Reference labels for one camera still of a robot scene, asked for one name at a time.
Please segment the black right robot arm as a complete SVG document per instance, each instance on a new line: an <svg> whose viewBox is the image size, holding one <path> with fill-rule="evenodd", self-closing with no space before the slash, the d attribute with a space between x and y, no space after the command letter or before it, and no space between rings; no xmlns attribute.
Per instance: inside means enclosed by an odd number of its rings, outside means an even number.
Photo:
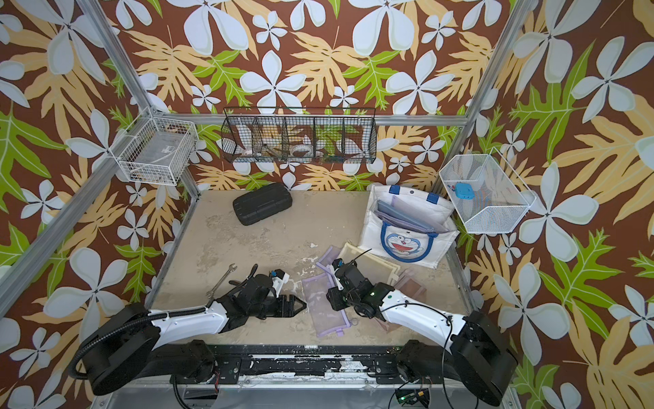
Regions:
<svg viewBox="0 0 654 409"><path fill-rule="evenodd" d="M402 380L429 378L441 383L449 378L487 405L502 403L519 358L485 314L446 312L383 282L373 285L354 260L337 258L330 270L337 282L327 292L333 310L353 308L363 318L400 325L432 342L410 340L400 349L395 362Z"/></svg>

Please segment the lilac mesh pouch under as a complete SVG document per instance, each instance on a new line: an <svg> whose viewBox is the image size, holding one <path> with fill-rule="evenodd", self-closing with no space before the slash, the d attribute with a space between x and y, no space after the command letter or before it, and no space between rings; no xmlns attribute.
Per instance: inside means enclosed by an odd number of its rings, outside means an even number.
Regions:
<svg viewBox="0 0 654 409"><path fill-rule="evenodd" d="M343 310L333 310L327 293L336 283L329 273L323 273L302 281L303 294L312 317L317 337L335 334L343 337L351 323Z"/></svg>

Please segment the purple mesh pouch bottom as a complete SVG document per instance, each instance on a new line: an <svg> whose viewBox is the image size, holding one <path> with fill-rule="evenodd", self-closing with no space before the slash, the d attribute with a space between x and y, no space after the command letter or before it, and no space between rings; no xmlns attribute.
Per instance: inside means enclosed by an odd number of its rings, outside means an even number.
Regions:
<svg viewBox="0 0 654 409"><path fill-rule="evenodd" d="M391 204L382 200L376 201L376 209L374 214L382 219L385 223L395 226L397 228L404 228L407 230L415 231L417 233L438 233L439 227L422 221L410 215L406 211L401 211Z"/></svg>

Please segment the cream mesh pouch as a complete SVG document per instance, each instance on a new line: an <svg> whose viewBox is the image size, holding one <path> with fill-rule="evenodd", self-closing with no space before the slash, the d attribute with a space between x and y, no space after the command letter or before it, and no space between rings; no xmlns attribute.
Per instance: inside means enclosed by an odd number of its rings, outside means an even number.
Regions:
<svg viewBox="0 0 654 409"><path fill-rule="evenodd" d="M400 265L374 255L347 242L338 257L344 262L354 260L358 269L373 285L379 282L394 286L400 280Z"/></svg>

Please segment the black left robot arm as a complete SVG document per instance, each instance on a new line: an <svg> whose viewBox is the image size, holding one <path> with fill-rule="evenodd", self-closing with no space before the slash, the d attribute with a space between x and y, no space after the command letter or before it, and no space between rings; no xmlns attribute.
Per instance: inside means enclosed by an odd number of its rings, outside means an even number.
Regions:
<svg viewBox="0 0 654 409"><path fill-rule="evenodd" d="M219 359L202 335L231 332L251 317L286 319L306 309L301 298L282 293L288 278L282 270L251 273L224 295L193 308L153 310L131 303L81 342L67 374L89 382L96 396L138 378L208 381L216 376Z"/></svg>

